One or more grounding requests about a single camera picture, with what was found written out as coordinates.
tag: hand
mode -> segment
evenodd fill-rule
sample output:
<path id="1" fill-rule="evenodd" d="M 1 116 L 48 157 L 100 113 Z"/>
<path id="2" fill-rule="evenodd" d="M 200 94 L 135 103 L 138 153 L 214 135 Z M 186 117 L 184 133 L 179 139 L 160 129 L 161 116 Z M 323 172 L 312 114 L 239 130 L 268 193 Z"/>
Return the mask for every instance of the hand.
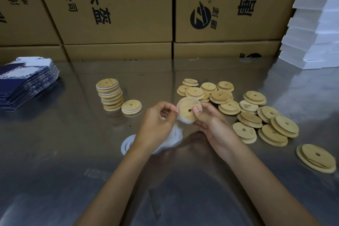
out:
<path id="1" fill-rule="evenodd" d="M 205 133 L 209 143 L 217 154 L 226 160 L 230 155 L 230 150 L 234 145 L 243 143 L 234 132 L 226 118 L 212 104 L 201 102 L 202 108 L 209 113 L 200 111 L 198 107 L 193 108 L 195 116 L 198 118 L 193 126 Z"/>
<path id="2" fill-rule="evenodd" d="M 161 101 L 155 106 L 148 108 L 130 149 L 141 149 L 147 155 L 151 155 L 170 134 L 178 113 L 179 108 L 165 101 Z"/>

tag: person's right arm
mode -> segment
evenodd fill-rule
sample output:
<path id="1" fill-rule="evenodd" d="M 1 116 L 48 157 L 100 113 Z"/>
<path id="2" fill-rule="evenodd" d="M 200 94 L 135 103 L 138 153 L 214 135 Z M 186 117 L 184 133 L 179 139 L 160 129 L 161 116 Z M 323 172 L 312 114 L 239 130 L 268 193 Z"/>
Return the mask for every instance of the person's right arm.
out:
<path id="1" fill-rule="evenodd" d="M 234 132 L 225 117 L 210 103 L 209 113 L 193 108 L 194 127 L 205 133 L 217 154 L 229 164 L 265 225 L 321 225 L 278 181 Z"/>

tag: person's left hand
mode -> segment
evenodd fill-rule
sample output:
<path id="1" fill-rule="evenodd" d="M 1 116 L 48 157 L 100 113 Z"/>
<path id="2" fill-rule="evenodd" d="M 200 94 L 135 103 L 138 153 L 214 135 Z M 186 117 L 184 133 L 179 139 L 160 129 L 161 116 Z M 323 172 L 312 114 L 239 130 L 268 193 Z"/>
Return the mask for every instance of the person's left hand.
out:
<path id="1" fill-rule="evenodd" d="M 178 113 L 179 108 L 165 101 L 160 101 L 155 106 L 148 108 L 130 149 L 141 149 L 151 155 L 170 134 Z"/>

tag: reflective table surface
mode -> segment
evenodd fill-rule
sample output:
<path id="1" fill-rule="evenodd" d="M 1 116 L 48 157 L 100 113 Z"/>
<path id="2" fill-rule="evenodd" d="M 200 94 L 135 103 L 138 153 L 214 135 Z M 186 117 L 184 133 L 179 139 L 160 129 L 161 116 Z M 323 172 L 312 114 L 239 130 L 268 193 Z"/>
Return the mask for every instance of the reflective table surface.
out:
<path id="1" fill-rule="evenodd" d="M 18 111 L 0 111 L 0 226 L 72 225 L 100 191 L 150 106 L 176 104 L 184 78 L 232 82 L 234 100 L 260 91 L 300 135 L 278 148 L 259 137 L 249 147 L 324 225 L 339 222 L 339 172 L 320 173 L 296 156 L 316 144 L 339 157 L 339 68 L 300 70 L 271 59 L 200 59 L 57 64 L 61 77 Z M 95 84 L 118 79 L 136 115 L 106 112 Z M 227 116 L 232 124 L 236 116 Z M 180 145 L 151 156 L 121 225 L 263 225 L 228 165 L 192 125 Z"/>

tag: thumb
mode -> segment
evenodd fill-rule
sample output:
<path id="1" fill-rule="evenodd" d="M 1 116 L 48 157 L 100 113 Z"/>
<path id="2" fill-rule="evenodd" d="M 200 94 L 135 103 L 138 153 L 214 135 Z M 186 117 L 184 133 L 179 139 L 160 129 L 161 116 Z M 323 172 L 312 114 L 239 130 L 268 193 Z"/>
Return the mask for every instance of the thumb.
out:
<path id="1" fill-rule="evenodd" d="M 172 111 L 167 116 L 165 122 L 169 123 L 171 125 L 171 128 L 173 128 L 173 125 L 175 124 L 175 121 L 178 118 L 178 113 L 176 111 Z"/>
<path id="2" fill-rule="evenodd" d="M 210 125 L 211 120 L 212 120 L 212 116 L 210 116 L 209 114 L 200 111 L 199 108 L 197 106 L 193 107 L 193 112 L 195 114 L 195 116 L 200 120 L 205 122 L 207 125 Z"/>

